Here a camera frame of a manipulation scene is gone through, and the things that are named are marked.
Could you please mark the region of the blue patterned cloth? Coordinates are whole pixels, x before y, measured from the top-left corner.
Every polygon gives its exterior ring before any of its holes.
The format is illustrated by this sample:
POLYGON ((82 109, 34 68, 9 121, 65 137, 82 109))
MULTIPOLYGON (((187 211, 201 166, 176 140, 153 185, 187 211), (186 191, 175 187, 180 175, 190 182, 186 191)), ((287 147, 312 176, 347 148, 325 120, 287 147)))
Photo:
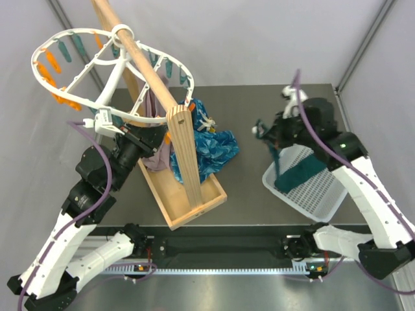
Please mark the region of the blue patterned cloth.
POLYGON ((193 123, 198 175, 202 183, 230 162, 240 148, 232 131, 215 129, 216 122, 208 115, 201 100, 192 99, 189 110, 193 123))

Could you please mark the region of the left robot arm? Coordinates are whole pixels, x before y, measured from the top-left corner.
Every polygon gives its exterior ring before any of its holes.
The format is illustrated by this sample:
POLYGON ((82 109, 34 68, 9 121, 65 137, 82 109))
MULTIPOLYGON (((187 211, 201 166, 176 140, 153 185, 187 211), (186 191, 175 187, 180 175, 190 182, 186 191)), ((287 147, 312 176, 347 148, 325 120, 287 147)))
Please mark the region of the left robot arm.
POLYGON ((166 125, 117 129, 115 148, 109 150, 86 133, 85 122, 70 122, 92 142, 76 166, 80 180, 64 200, 47 241, 32 264, 7 286, 18 296, 17 310, 65 310, 84 287, 105 269, 129 256, 148 255, 149 242, 137 224, 126 224, 105 244, 78 260, 73 257, 85 238, 100 224, 141 158, 160 148, 166 125))

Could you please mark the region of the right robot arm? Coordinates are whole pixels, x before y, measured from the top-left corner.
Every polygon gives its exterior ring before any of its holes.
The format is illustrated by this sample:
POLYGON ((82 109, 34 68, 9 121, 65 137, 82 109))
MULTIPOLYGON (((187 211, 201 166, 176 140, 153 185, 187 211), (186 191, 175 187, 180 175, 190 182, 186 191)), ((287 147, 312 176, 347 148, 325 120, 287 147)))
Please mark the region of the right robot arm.
POLYGON ((286 253, 300 258, 336 253, 356 261, 376 281, 412 262, 414 224, 377 179, 359 138, 338 129, 332 103, 308 98, 290 111, 297 115, 284 118, 278 112, 271 126, 257 122, 253 130, 272 154, 275 187, 286 190, 295 177, 305 183, 326 170, 347 190, 370 231, 356 233, 318 222, 294 242, 286 242, 286 253))

